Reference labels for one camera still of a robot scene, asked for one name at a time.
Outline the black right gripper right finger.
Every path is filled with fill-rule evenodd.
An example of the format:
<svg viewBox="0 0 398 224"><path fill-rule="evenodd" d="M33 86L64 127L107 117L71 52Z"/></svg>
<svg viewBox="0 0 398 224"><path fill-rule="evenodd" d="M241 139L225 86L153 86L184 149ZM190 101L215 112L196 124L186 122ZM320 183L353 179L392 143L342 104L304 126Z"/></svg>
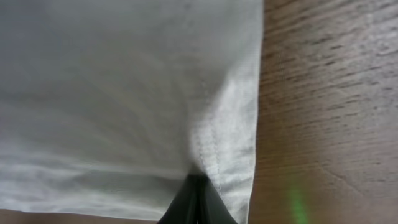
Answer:
<svg viewBox="0 0 398 224"><path fill-rule="evenodd" d="M198 176L197 195L199 224L237 224L207 176Z"/></svg>

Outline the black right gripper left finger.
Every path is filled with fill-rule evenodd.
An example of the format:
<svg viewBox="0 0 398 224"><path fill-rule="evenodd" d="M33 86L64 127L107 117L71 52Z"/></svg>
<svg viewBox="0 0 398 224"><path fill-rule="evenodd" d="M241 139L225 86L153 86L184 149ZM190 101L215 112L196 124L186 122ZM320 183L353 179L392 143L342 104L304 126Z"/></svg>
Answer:
<svg viewBox="0 0 398 224"><path fill-rule="evenodd" d="M188 175L158 224L197 224L198 176Z"/></svg>

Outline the white t-shirt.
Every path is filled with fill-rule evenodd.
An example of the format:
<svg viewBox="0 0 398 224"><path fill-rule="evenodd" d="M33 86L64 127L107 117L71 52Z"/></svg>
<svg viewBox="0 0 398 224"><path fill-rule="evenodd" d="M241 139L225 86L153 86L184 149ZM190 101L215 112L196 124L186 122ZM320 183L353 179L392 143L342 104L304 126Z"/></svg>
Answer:
<svg viewBox="0 0 398 224"><path fill-rule="evenodd" d="M159 219L192 166L238 223L261 0L2 0L1 208Z"/></svg>

